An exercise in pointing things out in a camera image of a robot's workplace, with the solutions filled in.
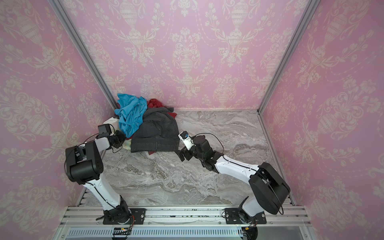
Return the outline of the floral pastel cloth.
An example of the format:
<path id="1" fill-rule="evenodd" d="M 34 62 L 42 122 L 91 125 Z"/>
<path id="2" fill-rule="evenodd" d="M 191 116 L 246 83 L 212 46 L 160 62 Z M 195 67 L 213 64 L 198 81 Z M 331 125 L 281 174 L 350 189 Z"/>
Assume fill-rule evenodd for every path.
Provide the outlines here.
<path id="1" fill-rule="evenodd" d="M 117 134 L 118 131 L 120 133 L 122 133 L 122 131 L 120 130 L 120 127 L 119 127 L 119 120 L 117 118 L 109 118 L 108 120 L 104 121 L 103 124 L 107 124 L 110 126 L 111 130 L 112 130 L 112 133 L 111 133 L 111 136 L 114 135 L 114 134 Z M 122 143 L 122 146 L 118 146 L 118 148 L 123 148 L 127 151 L 130 151 L 131 150 L 131 138 L 126 138 L 124 140 L 124 142 Z"/>

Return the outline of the bright red cloth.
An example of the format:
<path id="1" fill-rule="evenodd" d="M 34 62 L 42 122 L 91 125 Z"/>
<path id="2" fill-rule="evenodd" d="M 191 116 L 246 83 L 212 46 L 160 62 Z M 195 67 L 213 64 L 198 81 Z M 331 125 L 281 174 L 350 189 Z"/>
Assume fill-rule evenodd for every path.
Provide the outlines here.
<path id="1" fill-rule="evenodd" d="M 160 102 L 159 100 L 157 99 L 150 99 L 149 101 L 147 101 L 147 107 L 148 108 L 161 108 L 161 107 L 165 107 L 163 105 L 162 102 Z M 173 111 L 171 111 L 170 113 L 168 113 L 168 115 L 172 116 L 174 119 L 176 118 L 177 114 L 174 113 Z"/>

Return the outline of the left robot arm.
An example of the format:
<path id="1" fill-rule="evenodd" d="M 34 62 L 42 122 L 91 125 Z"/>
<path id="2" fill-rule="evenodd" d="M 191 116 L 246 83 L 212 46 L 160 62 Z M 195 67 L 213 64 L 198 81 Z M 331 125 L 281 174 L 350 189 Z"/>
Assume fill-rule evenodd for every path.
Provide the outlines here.
<path id="1" fill-rule="evenodd" d="M 101 152 L 119 148 L 126 140 L 125 134 L 116 130 L 113 135 L 102 134 L 101 138 L 65 151 L 65 173 L 71 182 L 83 185 L 94 194 L 103 207 L 103 224 L 129 224 L 132 212 L 104 176 Z"/>

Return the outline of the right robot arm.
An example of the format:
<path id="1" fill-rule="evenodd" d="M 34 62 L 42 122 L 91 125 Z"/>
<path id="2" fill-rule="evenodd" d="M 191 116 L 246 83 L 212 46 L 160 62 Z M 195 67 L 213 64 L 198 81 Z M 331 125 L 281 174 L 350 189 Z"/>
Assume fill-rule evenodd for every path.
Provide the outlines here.
<path id="1" fill-rule="evenodd" d="M 238 218 L 244 224 L 255 224 L 257 215 L 284 214 L 283 203 L 291 189 L 275 168 L 263 162 L 260 165 L 234 160 L 224 153 L 213 150 L 205 135 L 190 136 L 186 131 L 179 134 L 185 145 L 177 154 L 180 160 L 198 159 L 202 167 L 217 174 L 228 175 L 250 186 L 253 195 L 246 197 L 238 207 Z"/>

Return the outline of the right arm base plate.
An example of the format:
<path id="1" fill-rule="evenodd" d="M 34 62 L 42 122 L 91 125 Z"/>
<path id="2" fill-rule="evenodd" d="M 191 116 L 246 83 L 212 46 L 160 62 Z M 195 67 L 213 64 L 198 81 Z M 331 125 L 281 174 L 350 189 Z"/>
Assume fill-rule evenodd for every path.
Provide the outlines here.
<path id="1" fill-rule="evenodd" d="M 254 217 L 248 216 L 243 210 L 238 208 L 225 208 L 222 215 L 227 225 L 265 225 L 267 223 L 264 212 L 256 214 Z"/>

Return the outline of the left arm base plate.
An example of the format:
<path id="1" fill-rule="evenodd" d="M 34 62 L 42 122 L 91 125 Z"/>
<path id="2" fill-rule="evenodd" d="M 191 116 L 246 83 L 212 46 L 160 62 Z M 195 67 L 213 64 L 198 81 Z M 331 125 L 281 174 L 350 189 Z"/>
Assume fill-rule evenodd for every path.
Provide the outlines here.
<path id="1" fill-rule="evenodd" d="M 126 210 L 113 209 L 104 211 L 104 225 L 143 225 L 146 217 L 145 208 L 133 208 Z"/>

